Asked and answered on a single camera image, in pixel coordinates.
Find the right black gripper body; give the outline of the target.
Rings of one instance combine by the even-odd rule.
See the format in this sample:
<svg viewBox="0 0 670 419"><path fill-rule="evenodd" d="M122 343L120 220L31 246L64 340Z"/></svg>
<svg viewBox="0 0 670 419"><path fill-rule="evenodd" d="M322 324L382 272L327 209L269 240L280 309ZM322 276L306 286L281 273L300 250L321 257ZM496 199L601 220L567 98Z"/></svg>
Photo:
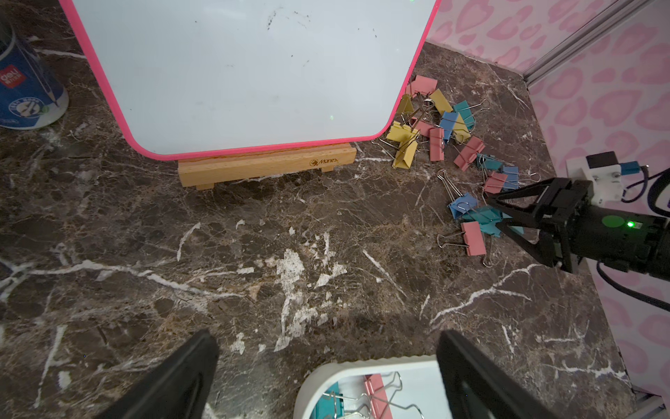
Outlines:
<svg viewBox="0 0 670 419"><path fill-rule="evenodd" d="M581 257L571 249L571 223L591 204L593 183L554 177L509 192L484 195L504 214L497 229L538 263L577 272Z"/></svg>

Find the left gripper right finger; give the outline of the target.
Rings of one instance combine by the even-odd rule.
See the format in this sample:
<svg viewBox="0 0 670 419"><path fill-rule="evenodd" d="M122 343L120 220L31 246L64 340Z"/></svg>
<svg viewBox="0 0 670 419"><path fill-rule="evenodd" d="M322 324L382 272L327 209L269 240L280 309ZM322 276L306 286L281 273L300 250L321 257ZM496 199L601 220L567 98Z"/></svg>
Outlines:
<svg viewBox="0 0 670 419"><path fill-rule="evenodd" d="M556 416L455 330L441 332L437 362L453 418Z"/></svg>

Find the white plastic storage tray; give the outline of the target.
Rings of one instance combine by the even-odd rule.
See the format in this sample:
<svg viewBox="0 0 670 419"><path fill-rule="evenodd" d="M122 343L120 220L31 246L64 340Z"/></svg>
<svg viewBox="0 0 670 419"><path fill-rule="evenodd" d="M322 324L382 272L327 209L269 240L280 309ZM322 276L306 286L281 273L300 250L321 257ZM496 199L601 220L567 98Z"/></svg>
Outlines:
<svg viewBox="0 0 670 419"><path fill-rule="evenodd" d="M341 418L452 418L433 355L327 363L298 391L294 418L310 418L321 395L338 382Z"/></svg>

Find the teal binder clip lone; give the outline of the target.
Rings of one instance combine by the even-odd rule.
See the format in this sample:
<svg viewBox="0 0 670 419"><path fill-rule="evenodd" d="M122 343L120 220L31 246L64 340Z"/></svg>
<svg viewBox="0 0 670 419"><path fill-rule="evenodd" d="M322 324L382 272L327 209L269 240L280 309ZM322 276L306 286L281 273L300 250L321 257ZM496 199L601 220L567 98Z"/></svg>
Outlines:
<svg viewBox="0 0 670 419"><path fill-rule="evenodd" d="M344 400L338 382L331 385L319 398L310 419L336 419L345 415Z"/></svg>

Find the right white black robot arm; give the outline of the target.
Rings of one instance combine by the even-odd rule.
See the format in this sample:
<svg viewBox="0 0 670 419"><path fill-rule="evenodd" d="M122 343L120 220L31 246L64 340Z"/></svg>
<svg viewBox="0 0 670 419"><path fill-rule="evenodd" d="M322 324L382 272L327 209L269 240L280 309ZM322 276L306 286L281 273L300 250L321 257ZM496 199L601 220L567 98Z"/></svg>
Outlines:
<svg viewBox="0 0 670 419"><path fill-rule="evenodd" d="M563 177L484 195L488 206L507 216L497 229L542 265L574 273L587 258L669 280L669 221L601 208L593 197L593 182Z"/></svg>

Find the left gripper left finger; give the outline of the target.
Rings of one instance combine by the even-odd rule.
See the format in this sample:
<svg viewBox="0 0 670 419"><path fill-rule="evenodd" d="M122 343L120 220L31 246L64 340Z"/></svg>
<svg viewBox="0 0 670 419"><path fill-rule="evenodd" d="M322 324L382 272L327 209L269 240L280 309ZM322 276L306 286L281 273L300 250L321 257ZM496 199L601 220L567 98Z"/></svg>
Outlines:
<svg viewBox="0 0 670 419"><path fill-rule="evenodd" d="M218 358L215 337L200 330L98 417L201 418Z"/></svg>

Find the large teal binder clip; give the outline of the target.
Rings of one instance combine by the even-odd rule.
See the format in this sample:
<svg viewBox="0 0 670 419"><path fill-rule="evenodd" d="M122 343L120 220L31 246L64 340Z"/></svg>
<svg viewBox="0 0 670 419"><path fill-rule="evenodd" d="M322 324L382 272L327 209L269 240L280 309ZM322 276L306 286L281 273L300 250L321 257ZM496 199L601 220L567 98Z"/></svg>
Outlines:
<svg viewBox="0 0 670 419"><path fill-rule="evenodd" d="M461 220L464 222L478 222L481 232L493 237L502 236L497 224L505 219L511 219L511 216L490 206L472 209L461 216Z"/></svg>

